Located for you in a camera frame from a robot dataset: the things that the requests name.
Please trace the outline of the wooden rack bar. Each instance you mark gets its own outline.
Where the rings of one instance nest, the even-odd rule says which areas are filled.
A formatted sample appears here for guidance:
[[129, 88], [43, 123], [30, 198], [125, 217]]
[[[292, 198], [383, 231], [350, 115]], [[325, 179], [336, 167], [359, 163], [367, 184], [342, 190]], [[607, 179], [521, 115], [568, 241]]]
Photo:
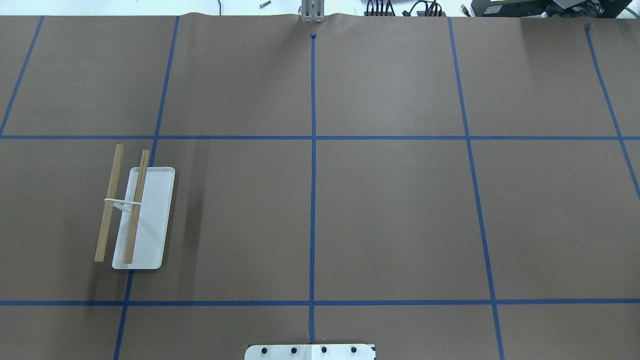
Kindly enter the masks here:
[[144, 187], [146, 185], [147, 169], [150, 164], [151, 151], [142, 150], [141, 161], [138, 167], [137, 180], [135, 182], [135, 191], [133, 205], [131, 207], [129, 228], [126, 235], [126, 245], [123, 262], [124, 264], [132, 264], [134, 258], [135, 244], [137, 241], [138, 223], [142, 208], [142, 200], [144, 195]]
[[105, 261], [106, 245], [108, 242], [114, 210], [114, 201], [112, 201], [112, 199], [115, 198], [115, 195], [117, 193], [124, 150], [125, 146], [122, 144], [118, 144], [115, 146], [112, 166], [110, 168], [109, 182], [107, 184], [105, 199], [103, 200], [103, 211], [100, 221], [96, 250], [94, 251], [94, 262], [96, 263], [102, 263]]

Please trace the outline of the inner wooden rack bar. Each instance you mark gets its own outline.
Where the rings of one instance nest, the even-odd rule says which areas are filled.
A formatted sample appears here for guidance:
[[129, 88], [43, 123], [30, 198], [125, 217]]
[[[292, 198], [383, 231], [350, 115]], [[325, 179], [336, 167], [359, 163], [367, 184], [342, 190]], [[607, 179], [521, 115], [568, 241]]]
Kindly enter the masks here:
[[142, 200], [144, 195], [144, 187], [146, 185], [147, 169], [150, 164], [151, 151], [142, 150], [141, 161], [138, 167], [137, 180], [135, 182], [135, 191], [133, 205], [131, 207], [129, 228], [126, 235], [126, 245], [123, 262], [124, 264], [132, 264], [134, 258], [135, 244], [137, 241], [138, 223], [142, 208]]

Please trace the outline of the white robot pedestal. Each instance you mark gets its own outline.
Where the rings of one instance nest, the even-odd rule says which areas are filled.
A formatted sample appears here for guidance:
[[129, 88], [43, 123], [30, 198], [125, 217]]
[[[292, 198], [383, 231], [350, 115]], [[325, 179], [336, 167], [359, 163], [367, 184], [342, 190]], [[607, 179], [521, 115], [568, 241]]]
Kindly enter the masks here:
[[245, 360], [375, 360], [373, 344], [256, 344], [247, 347]]

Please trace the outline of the white rack bracket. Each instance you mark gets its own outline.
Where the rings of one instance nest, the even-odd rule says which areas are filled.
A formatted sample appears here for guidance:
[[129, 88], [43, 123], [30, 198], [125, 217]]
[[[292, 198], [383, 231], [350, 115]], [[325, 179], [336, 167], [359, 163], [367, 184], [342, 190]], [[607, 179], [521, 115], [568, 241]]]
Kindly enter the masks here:
[[127, 201], [127, 200], [119, 200], [114, 198], [105, 198], [103, 199], [105, 203], [110, 203], [112, 207], [121, 210], [123, 213], [130, 214], [135, 207], [141, 207], [141, 202], [135, 201]]

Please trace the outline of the outer wooden rack bar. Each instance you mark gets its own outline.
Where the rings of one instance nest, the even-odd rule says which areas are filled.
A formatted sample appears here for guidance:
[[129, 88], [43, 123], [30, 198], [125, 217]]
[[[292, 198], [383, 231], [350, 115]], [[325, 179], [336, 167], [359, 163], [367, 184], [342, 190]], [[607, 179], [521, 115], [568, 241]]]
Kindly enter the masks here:
[[112, 199], [115, 198], [115, 195], [117, 193], [124, 150], [125, 146], [122, 144], [118, 144], [115, 146], [112, 166], [110, 168], [109, 182], [107, 184], [105, 199], [103, 200], [103, 211], [100, 221], [96, 250], [94, 251], [94, 262], [96, 263], [102, 263], [105, 261], [106, 245], [108, 242], [114, 210], [114, 201], [112, 201]]

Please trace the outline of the white rack base tray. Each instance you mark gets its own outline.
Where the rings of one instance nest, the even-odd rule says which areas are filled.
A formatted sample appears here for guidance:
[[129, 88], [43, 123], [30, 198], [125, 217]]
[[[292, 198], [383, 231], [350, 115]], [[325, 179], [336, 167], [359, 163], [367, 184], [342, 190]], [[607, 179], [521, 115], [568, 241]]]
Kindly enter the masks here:
[[[130, 169], [126, 184], [125, 201], [133, 201], [137, 184], [138, 167]], [[155, 271], [163, 263], [163, 254], [176, 171], [172, 167], [148, 167], [141, 202], [141, 212], [131, 264], [124, 263], [124, 253], [130, 227], [130, 213], [122, 212], [119, 221], [111, 266], [119, 271]]]

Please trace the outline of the aluminium frame post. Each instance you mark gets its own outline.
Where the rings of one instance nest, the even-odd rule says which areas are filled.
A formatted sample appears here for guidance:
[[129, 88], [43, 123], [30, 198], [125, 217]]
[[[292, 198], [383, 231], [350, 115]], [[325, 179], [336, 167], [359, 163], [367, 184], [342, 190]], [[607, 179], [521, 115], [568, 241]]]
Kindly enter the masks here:
[[299, 15], [302, 23], [324, 23], [326, 21], [325, 1], [302, 0]]

